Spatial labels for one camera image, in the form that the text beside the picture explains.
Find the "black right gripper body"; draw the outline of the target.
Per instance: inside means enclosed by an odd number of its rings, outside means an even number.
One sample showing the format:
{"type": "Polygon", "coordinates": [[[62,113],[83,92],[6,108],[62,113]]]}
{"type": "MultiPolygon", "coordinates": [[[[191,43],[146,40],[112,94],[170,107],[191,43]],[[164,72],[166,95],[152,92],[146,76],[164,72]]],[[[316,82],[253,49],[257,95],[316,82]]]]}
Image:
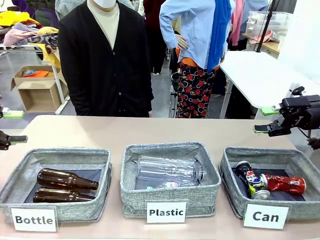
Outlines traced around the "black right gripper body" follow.
{"type": "Polygon", "coordinates": [[[316,130],[320,128],[320,96],[307,95],[284,98],[279,113],[283,117],[280,124],[284,128],[316,130]]]}

